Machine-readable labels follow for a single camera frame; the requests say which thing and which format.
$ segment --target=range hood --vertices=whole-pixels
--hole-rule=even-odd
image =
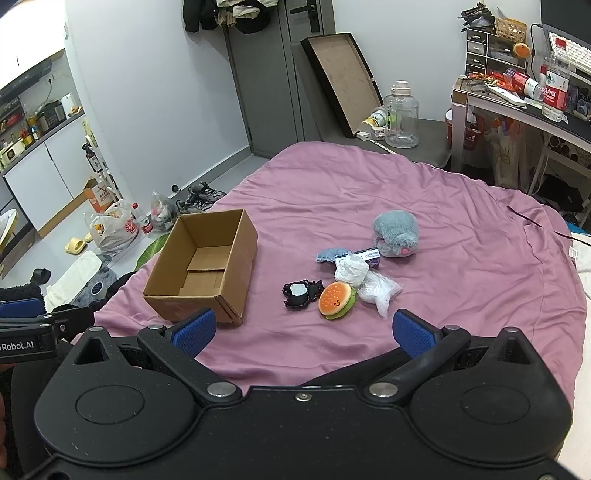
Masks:
[[[41,78],[51,72],[51,57],[39,62],[28,69],[20,77],[11,81],[0,90],[0,105],[15,99],[29,87],[35,85]]]

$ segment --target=burger plush toy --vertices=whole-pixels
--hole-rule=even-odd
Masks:
[[[345,315],[355,303],[355,290],[348,283],[338,281],[324,289],[318,308],[327,320],[337,320]]]

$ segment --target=metal screw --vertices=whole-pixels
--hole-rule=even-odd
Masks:
[[[310,400],[312,400],[312,395],[309,393],[298,393],[295,396],[295,399],[297,401],[310,401]]]
[[[236,385],[230,382],[212,383],[207,388],[207,393],[212,397],[229,397],[236,391]]]
[[[389,382],[377,382],[369,387],[369,393],[374,397],[388,398],[398,393],[398,387]]]

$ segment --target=kitchen countertop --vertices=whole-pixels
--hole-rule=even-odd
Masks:
[[[49,132],[46,132],[45,134],[43,134],[43,136],[39,140],[36,140],[35,143],[33,143],[22,154],[20,154],[8,167],[6,167],[4,170],[2,170],[2,172],[1,172],[2,177],[4,175],[6,175],[6,173],[9,172],[12,168],[14,168],[14,165],[17,165],[19,162],[21,162],[23,158],[25,158],[29,153],[31,153],[33,150],[35,150],[45,140],[50,138],[52,135],[55,135],[62,128],[64,128],[66,125],[70,125],[74,120],[77,120],[78,118],[80,118],[83,115],[84,115],[84,110],[80,110],[80,112],[78,112],[74,116],[69,116],[65,122],[60,123],[53,130],[49,130]]]

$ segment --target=blue plush toy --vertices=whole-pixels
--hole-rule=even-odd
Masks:
[[[380,213],[374,220],[374,245],[383,257],[408,257],[418,247],[417,219],[404,210]]]

